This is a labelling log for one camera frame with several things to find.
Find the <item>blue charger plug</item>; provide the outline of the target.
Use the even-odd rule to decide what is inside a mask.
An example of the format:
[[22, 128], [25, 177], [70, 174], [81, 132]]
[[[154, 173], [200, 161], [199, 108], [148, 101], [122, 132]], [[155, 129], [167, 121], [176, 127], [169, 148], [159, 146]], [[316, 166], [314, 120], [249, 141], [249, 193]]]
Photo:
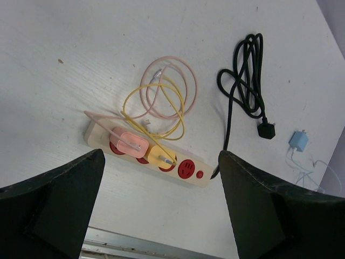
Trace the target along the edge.
[[289, 141], [289, 146], [297, 152], [303, 152], [308, 142], [309, 138], [305, 130], [295, 131]]

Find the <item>pink charger plug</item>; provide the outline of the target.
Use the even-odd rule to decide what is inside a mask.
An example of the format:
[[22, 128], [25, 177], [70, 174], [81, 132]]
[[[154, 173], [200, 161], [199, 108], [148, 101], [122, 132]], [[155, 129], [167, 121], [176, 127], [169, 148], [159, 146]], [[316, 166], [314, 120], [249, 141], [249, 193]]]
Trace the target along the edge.
[[110, 142], [120, 154], [127, 154], [138, 159], [144, 157], [149, 147], [147, 140], [120, 126], [113, 128]]

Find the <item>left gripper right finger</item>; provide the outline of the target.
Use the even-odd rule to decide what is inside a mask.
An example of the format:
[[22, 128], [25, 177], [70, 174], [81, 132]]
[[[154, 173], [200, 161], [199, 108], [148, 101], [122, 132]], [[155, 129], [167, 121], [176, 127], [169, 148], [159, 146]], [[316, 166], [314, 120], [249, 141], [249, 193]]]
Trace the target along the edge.
[[344, 258], [344, 198], [294, 185], [229, 151], [218, 163], [240, 258]]

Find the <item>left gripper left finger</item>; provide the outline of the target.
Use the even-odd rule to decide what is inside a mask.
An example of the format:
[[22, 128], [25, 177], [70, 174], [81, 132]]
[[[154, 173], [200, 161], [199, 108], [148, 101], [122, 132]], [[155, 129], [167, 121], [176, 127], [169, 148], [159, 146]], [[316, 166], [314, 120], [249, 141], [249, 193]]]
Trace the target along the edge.
[[1, 258], [79, 258], [105, 167], [95, 149], [1, 188]]

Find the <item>yellow charger plug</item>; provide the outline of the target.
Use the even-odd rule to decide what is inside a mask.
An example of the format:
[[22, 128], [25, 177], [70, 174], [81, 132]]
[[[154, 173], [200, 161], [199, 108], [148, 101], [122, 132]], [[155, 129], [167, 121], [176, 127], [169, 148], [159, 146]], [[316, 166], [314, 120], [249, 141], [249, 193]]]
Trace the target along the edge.
[[173, 166], [176, 153], [166, 147], [162, 149], [159, 145], [150, 145], [144, 158], [151, 164], [163, 169]]

